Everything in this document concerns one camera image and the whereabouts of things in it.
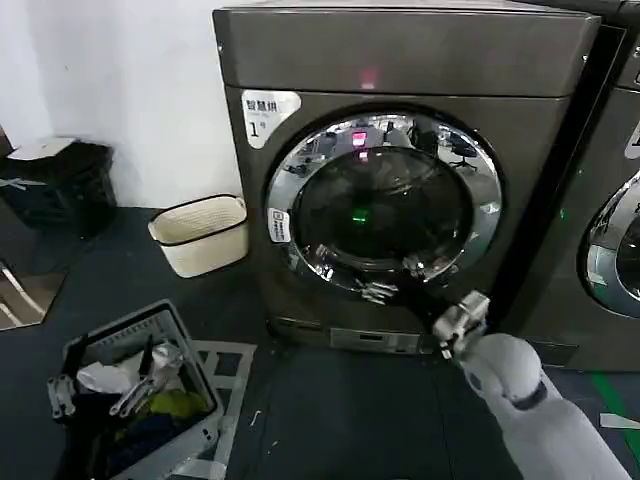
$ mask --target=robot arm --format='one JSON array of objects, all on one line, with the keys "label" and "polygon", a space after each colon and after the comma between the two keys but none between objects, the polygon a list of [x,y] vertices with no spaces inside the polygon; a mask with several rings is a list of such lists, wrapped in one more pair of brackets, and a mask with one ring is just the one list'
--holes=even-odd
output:
[{"label": "robot arm", "polygon": [[630,480],[586,415],[562,398],[529,343],[484,335],[488,306],[488,298],[471,292],[437,318],[432,333],[496,417],[524,479]]}]

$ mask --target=washing machine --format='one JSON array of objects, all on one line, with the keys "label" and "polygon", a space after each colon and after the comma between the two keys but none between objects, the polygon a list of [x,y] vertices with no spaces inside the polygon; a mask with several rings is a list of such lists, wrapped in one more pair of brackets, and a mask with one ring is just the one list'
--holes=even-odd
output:
[{"label": "washing machine", "polygon": [[[543,225],[544,215],[532,220],[538,225],[525,227],[509,254],[509,263],[520,258],[525,264],[532,252],[533,262],[516,292],[505,287],[519,279],[498,281],[498,296],[509,299],[500,327],[530,340],[546,364],[638,371],[640,3],[580,2],[576,8],[606,18],[603,41],[594,44],[601,60],[594,72],[604,83],[555,189],[549,223]],[[531,238],[533,250],[525,245]]]},{"label": "washing machine", "polygon": [[363,292],[407,261],[429,298],[490,292],[598,24],[494,0],[216,10],[269,328],[429,351],[416,316]]}]

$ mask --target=black bin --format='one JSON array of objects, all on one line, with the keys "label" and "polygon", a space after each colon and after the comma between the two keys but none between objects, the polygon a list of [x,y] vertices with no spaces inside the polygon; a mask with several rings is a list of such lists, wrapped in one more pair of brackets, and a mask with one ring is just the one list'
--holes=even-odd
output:
[{"label": "black bin", "polygon": [[0,197],[27,226],[73,229],[89,238],[113,218],[109,147],[73,140],[33,160],[10,158],[15,153],[0,159]]}]

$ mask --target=glass door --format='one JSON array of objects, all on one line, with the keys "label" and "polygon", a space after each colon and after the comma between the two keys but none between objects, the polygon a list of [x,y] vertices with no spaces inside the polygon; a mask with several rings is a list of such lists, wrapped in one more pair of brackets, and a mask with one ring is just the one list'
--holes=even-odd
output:
[{"label": "glass door", "polygon": [[424,281],[475,262],[495,232],[502,192],[493,160],[470,135],[427,115],[383,112],[299,142],[266,204],[271,239],[292,270],[359,292],[407,262]]}]

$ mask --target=white label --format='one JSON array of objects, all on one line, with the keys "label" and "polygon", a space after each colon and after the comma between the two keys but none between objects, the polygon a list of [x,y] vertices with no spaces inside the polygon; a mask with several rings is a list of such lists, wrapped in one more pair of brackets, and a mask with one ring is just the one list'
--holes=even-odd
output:
[{"label": "white label", "polygon": [[289,233],[289,214],[270,208],[267,210],[269,222],[269,235],[271,240],[276,243],[287,243],[291,241],[291,233]]},{"label": "white label", "polygon": [[242,111],[247,141],[255,149],[264,147],[276,128],[302,105],[296,92],[245,90]]},{"label": "white label", "polygon": [[624,156],[629,160],[635,160],[640,157],[640,122],[636,125],[635,130],[631,134],[631,138],[627,142],[627,148],[624,149]]}]

